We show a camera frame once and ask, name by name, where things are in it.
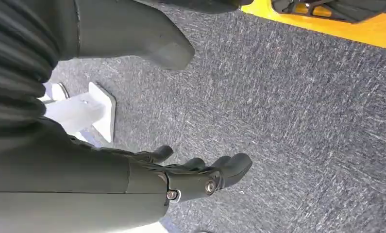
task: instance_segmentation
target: white bracket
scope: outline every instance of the white bracket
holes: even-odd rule
[[[99,85],[90,82],[88,92],[46,104],[46,117],[60,123],[68,134],[91,125],[112,142],[116,115],[116,100]]]

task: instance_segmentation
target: yellow surface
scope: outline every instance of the yellow surface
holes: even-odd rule
[[[321,18],[279,14],[273,10],[271,0],[254,0],[251,5],[242,6],[241,10],[277,22],[386,48],[386,14],[361,23],[350,24]]]

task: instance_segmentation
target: prosthetic hand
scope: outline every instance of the prosthetic hand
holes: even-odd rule
[[[136,55],[183,69],[194,49],[161,12],[131,0],[0,0],[0,233],[96,233],[157,221],[171,202],[237,183],[245,154],[213,165],[95,148],[42,117],[59,60]]]

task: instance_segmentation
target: metal screw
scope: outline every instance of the metal screw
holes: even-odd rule
[[[216,190],[216,182],[214,182],[213,180],[207,181],[205,189],[208,195],[212,195]]]
[[[177,191],[170,190],[167,192],[167,199],[174,200],[178,196]]]

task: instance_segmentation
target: black robotic arm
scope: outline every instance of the black robotic arm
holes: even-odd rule
[[[132,0],[0,0],[0,233],[92,233],[152,223],[170,202],[237,183],[252,162],[160,166],[168,146],[95,148],[43,117],[58,61],[136,55],[183,69],[194,49],[160,11]]]

